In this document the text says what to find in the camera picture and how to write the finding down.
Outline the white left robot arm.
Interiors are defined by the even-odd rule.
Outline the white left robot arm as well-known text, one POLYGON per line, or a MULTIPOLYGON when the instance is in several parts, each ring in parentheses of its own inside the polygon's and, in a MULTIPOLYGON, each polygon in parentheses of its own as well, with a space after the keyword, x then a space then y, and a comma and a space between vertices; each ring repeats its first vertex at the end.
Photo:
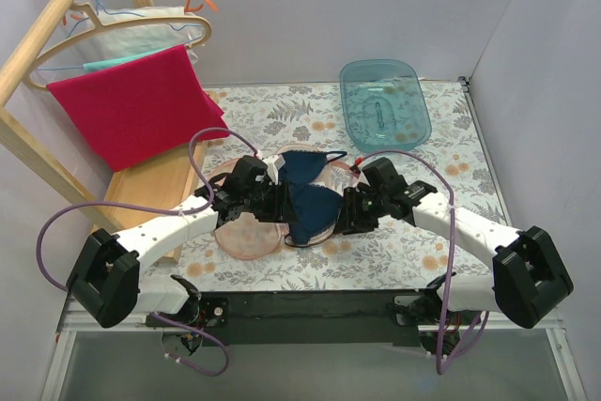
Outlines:
POLYGON ((103 328, 132 313, 163 313, 181 326, 199 317, 200 292, 177 275, 146 277, 167 252, 211 234, 250 213, 263 223, 295 221, 288 184, 279 179, 285 159, 244 156, 220 184, 198 189, 165 216, 110 234, 103 229, 86 240, 66 287, 103 328))

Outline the navy blue lace bra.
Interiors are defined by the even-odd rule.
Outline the navy blue lace bra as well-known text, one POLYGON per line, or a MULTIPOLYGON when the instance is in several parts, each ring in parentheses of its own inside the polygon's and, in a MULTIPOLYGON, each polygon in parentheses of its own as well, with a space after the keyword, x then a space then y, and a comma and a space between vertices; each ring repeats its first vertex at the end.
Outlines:
POLYGON ((279 178, 288 183, 288 191, 296 219, 288 224, 288 236, 295 247, 308 246, 312 239, 330 229, 338 218, 343 196, 317 179, 332 162, 347 152, 290 149, 281 153, 284 159, 279 178))

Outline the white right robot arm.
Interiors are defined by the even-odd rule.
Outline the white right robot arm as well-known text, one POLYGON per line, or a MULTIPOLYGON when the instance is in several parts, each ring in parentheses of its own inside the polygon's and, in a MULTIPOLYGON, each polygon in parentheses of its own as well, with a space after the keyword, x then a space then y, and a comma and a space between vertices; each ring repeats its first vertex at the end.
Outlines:
POLYGON ((485 275, 441 275, 403 310, 446 323, 458 312, 497 312, 517 326, 533 328, 567 298, 574 284, 547 231, 520 230, 494 223, 465 208, 421 180, 407 183, 392 162, 367 164, 364 180, 343 191, 334 231, 354 235, 378 228, 390 216, 447 239, 485 264, 485 275))

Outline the peach floral mesh laundry bag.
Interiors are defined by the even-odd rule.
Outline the peach floral mesh laundry bag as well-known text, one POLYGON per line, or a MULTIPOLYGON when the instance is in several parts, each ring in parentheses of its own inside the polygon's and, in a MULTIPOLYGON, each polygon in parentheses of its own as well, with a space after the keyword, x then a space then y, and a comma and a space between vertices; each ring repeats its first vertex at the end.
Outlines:
MULTIPOLYGON (((337 190, 336 174, 342 175, 343 185, 355 185, 357 177, 341 159, 330 162, 312 182, 313 185, 337 190)), ((278 250, 288 233, 286 224, 259 222, 251 213, 241 213, 233 222, 220 227, 215 241, 222 251, 241 260, 253 260, 278 250)))

